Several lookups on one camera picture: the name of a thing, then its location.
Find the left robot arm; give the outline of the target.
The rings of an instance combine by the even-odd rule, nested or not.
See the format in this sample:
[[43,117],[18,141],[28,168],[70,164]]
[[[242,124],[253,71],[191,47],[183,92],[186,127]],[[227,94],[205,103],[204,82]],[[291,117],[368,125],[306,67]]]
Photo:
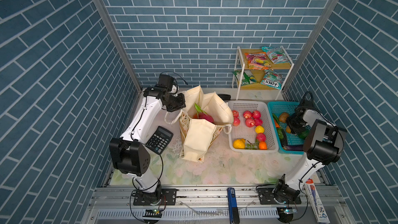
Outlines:
[[151,150],[160,154],[164,146],[147,146],[149,131],[157,114],[165,108],[167,112],[175,112],[186,106],[182,93],[178,93],[177,79],[162,72],[157,84],[143,92],[143,99],[128,128],[119,138],[113,138],[109,150],[113,167],[123,174],[132,177],[136,193],[146,204],[159,204],[162,199],[162,188],[159,178],[149,169]]

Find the pink snack bag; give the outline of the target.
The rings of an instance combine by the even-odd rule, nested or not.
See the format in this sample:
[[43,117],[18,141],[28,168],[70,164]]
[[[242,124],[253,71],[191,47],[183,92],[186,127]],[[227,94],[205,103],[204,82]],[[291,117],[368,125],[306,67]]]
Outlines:
[[245,53],[249,70],[266,70],[271,68],[270,60],[264,52]]

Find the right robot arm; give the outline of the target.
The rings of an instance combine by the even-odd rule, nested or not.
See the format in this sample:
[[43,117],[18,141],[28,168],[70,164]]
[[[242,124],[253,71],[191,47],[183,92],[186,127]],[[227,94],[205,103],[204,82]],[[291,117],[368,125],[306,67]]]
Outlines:
[[287,124],[289,133],[304,139],[301,145],[303,155],[296,166],[278,179],[273,195],[280,204],[296,202],[304,183],[317,170],[336,163],[345,146],[347,130],[328,121],[315,107],[313,94],[304,93],[294,113],[288,117],[276,118],[276,123]]

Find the green snack bag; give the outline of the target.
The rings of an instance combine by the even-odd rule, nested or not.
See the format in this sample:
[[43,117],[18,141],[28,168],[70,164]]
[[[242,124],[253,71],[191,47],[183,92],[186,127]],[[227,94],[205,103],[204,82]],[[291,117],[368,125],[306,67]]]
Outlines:
[[249,70],[245,71],[236,70],[233,72],[233,75],[235,76],[235,79],[237,80],[238,83],[240,83],[241,86],[247,86],[258,83],[253,73]]

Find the pink dragon fruit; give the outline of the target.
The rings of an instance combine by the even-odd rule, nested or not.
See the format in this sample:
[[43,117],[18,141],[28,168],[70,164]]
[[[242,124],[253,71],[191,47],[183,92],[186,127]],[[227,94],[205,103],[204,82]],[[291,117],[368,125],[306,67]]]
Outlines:
[[199,105],[197,105],[196,103],[194,104],[195,109],[196,109],[196,113],[193,115],[194,119],[204,119],[207,120],[210,123],[215,123],[214,119],[212,118],[211,115],[209,115],[208,113],[206,113],[204,110],[201,109],[201,107]]

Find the cream floral tote bag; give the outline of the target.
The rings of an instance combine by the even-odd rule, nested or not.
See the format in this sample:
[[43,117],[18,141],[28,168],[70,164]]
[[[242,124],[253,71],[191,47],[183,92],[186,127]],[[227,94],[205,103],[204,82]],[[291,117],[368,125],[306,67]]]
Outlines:
[[[193,162],[203,162],[208,148],[224,131],[231,133],[234,116],[228,104],[215,92],[204,93],[200,86],[183,92],[186,106],[179,110],[177,117],[165,123],[179,123],[182,140],[180,157]],[[196,106],[213,118],[213,123],[205,119],[194,119],[197,113]]]

